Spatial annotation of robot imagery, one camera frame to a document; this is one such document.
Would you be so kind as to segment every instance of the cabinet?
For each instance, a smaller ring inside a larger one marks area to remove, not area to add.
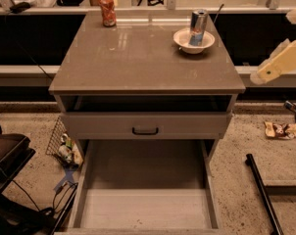
[[[119,12],[115,27],[87,13],[50,86],[86,153],[72,234],[220,232],[209,162],[245,87],[210,19],[214,46],[178,49],[190,13]]]

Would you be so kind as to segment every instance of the silver can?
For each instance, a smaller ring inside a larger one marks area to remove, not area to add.
[[[201,46],[206,30],[207,18],[207,10],[199,9],[192,12],[190,21],[190,45]]]

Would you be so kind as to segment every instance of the concrete floor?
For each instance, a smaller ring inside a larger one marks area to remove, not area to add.
[[[62,167],[46,155],[58,116],[59,110],[54,103],[0,103],[3,132],[28,136],[30,147],[36,151],[16,180],[41,209],[52,205],[54,188],[65,176]],[[268,139],[265,120],[294,123],[294,116],[280,103],[238,102],[227,133],[210,163],[225,234],[268,235],[272,232],[251,169],[244,163],[246,154],[254,155],[266,184],[296,184],[296,138]],[[5,195],[34,208],[25,193],[14,184],[7,188]],[[296,235],[296,196],[271,199],[284,234]]]

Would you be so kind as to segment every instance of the crumpled wrapper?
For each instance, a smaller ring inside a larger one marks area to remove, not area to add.
[[[269,138],[293,139],[296,137],[296,123],[277,124],[265,121],[266,135]]]

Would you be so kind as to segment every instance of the black pole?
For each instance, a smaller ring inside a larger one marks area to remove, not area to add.
[[[276,217],[274,208],[273,208],[272,203],[271,203],[271,199],[269,198],[269,195],[267,193],[267,189],[266,189],[266,187],[264,185],[263,179],[262,179],[262,177],[261,177],[261,175],[260,175],[260,173],[258,171],[258,168],[257,168],[257,165],[255,163],[254,157],[253,157],[252,154],[247,154],[246,158],[247,158],[247,160],[246,160],[245,163],[248,166],[250,166],[252,171],[253,171],[256,184],[258,186],[260,194],[262,195],[264,206],[266,207],[268,216],[270,218],[272,227],[274,229],[274,232],[272,234],[273,235],[283,235],[284,233],[283,233],[282,228],[281,228],[281,226],[279,224],[279,221],[278,221],[278,219]]]

